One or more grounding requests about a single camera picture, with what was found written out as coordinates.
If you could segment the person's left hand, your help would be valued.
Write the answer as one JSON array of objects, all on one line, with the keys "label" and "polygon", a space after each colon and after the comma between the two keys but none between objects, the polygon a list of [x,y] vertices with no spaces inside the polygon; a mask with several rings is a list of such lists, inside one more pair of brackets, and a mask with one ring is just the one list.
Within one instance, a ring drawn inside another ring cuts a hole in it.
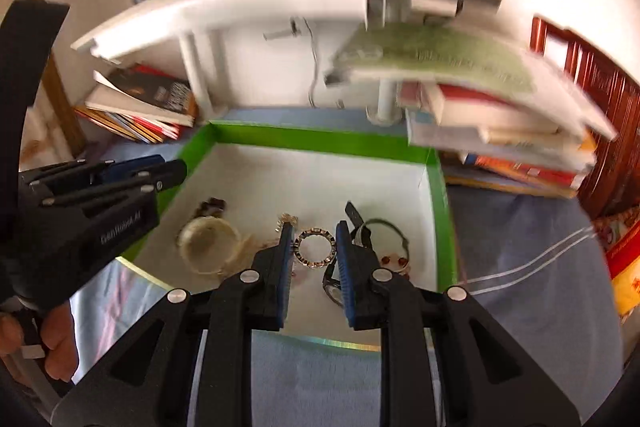
[{"label": "person's left hand", "polygon": [[[79,357],[75,339],[75,323],[66,301],[52,309],[43,319],[40,337],[49,353],[44,360],[48,375],[56,381],[69,383],[78,369]],[[24,343],[23,329],[15,317],[1,313],[1,360],[11,376],[20,384],[29,387],[29,382],[11,360],[10,355],[21,349]]]}]

